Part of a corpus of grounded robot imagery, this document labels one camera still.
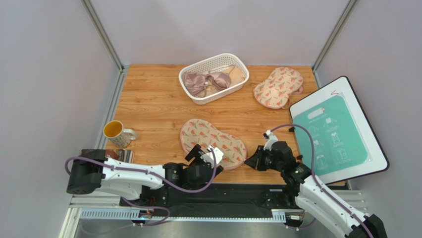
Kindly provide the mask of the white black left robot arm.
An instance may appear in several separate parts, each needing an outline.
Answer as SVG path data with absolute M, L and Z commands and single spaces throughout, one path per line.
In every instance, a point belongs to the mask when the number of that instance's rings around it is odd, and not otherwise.
M 214 146 L 206 150 L 198 144 L 185 157 L 189 164 L 140 165 L 126 163 L 95 149 L 65 162 L 69 175 L 66 192 L 85 195 L 101 191 L 128 200 L 141 198 L 146 189 L 170 186 L 185 193 L 207 189 L 224 168 L 220 165 L 224 153 Z

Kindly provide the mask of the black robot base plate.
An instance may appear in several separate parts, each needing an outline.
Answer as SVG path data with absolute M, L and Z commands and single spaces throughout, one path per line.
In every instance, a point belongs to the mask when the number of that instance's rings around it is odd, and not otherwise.
M 139 198 L 121 199 L 120 206 L 152 206 L 157 218 L 271 218 L 273 210 L 301 214 L 303 210 L 287 201 L 283 189 L 282 184 L 240 183 L 212 183 L 199 193 L 170 186 L 144 188 Z

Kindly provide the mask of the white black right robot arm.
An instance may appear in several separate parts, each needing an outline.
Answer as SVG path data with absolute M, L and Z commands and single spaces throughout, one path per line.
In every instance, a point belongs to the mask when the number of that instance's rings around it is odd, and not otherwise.
M 271 149 L 258 146 L 245 164 L 257 171 L 275 170 L 286 182 L 279 201 L 288 208 L 301 208 L 310 213 L 338 238 L 385 238 L 383 221 L 348 204 L 330 190 L 311 169 L 296 161 L 284 141 L 272 144 Z

